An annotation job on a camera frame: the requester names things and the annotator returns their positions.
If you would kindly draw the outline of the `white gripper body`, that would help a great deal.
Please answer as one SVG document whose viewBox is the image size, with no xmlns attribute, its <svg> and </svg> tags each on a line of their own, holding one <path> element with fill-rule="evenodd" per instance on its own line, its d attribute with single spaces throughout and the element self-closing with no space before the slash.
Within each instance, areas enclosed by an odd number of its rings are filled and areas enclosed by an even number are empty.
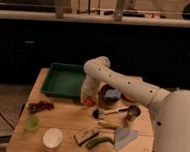
<svg viewBox="0 0 190 152">
<path fill-rule="evenodd" d="M 98 89 L 100 88 L 100 82 L 95 78 L 86 76 L 81 87 L 81 98 L 80 101 L 83 103 L 84 100 L 90 97 L 95 103 L 98 102 Z"/>
</svg>

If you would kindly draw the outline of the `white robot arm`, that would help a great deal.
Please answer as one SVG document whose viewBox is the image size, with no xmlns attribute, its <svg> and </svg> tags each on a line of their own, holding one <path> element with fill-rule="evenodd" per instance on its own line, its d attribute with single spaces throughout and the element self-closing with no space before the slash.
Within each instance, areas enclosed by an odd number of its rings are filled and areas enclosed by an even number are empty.
<svg viewBox="0 0 190 152">
<path fill-rule="evenodd" d="M 190 90 L 170 92 L 110 69 L 106 56 L 90 59 L 83 69 L 83 88 L 96 91 L 101 82 L 149 109 L 156 120 L 153 152 L 190 152 Z"/>
</svg>

